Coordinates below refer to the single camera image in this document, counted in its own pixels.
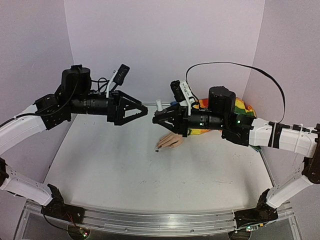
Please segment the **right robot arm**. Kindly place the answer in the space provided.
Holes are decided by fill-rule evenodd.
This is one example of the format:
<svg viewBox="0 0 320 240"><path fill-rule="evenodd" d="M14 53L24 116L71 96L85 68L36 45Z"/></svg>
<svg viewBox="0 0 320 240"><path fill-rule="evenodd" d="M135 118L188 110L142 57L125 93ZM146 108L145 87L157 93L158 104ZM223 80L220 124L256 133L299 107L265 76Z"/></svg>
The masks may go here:
<svg viewBox="0 0 320 240"><path fill-rule="evenodd" d="M208 107L196 108L196 98L183 82L173 86L177 104L163 108L156 100L152 122L171 132L188 136L189 129L221 130L221 137L241 146L269 147L286 150L304 157L303 168L297 169L283 184L267 190L262 201L278 208L305 188L320 183L320 127L303 127L267 121L254 116L236 114L236 95L224 86L208 92Z"/></svg>

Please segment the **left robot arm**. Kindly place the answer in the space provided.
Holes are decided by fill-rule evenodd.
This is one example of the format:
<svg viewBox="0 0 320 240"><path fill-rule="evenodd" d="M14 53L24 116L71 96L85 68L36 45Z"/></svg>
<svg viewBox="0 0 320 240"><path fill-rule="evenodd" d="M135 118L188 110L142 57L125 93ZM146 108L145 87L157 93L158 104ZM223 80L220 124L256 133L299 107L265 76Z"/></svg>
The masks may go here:
<svg viewBox="0 0 320 240"><path fill-rule="evenodd" d="M148 108L139 100L110 88L121 86L129 67L122 64L109 81L105 92L92 90L91 70L72 65L62 72L61 84L55 93L37 99L20 114L0 125L0 152L4 154L27 138L49 131L61 123L71 121L72 114L106 116L109 123L122 126L148 114ZM47 206L56 218L64 218L67 206L57 187L34 181L0 160L0 189L41 206Z"/></svg>

